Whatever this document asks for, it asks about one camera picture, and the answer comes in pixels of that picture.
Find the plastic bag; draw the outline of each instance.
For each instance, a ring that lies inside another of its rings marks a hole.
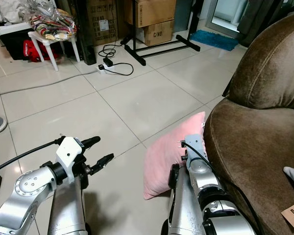
[[[73,17],[57,9],[52,0],[27,0],[25,20],[48,40],[64,41],[76,34]]]

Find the blue bath mat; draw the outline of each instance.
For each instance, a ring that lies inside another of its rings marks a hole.
[[[191,35],[191,40],[204,43],[213,47],[218,47],[224,50],[233,50],[239,43],[234,38],[228,38],[220,34],[198,30]]]

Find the white tag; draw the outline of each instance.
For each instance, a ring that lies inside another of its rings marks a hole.
[[[102,20],[99,21],[100,31],[109,30],[109,21],[108,20]]]

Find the power strip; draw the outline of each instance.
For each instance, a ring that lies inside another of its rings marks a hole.
[[[100,70],[99,67],[96,67],[96,69],[98,70],[98,72],[99,72],[100,74],[107,74],[107,73],[109,73],[109,72],[106,71],[106,70],[114,71],[114,66],[110,66],[110,67],[108,67],[106,64],[103,64],[103,66],[104,66],[104,70]]]

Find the white tile floor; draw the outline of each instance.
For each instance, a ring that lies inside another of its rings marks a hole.
[[[116,158],[90,178],[85,190],[86,220],[94,234],[160,234],[168,198],[143,200],[146,147],[192,114],[205,111],[208,117],[245,53],[239,46],[229,52],[196,44],[201,46],[199,53],[187,48],[149,57],[145,67],[118,47],[112,60],[131,63],[131,76],[93,73],[0,96],[0,115],[9,121],[0,133],[0,164],[60,137],[60,133],[80,139],[99,135],[101,141],[85,153],[87,163],[93,165],[111,152]],[[73,58],[59,59],[58,65],[55,72],[49,61],[13,61],[0,47],[0,92],[95,70],[95,65],[77,63]],[[116,70],[128,72],[128,67]],[[54,161],[55,151],[56,146],[43,149],[2,169],[0,205],[21,172]],[[40,206],[28,234],[47,234],[51,202],[49,198]]]

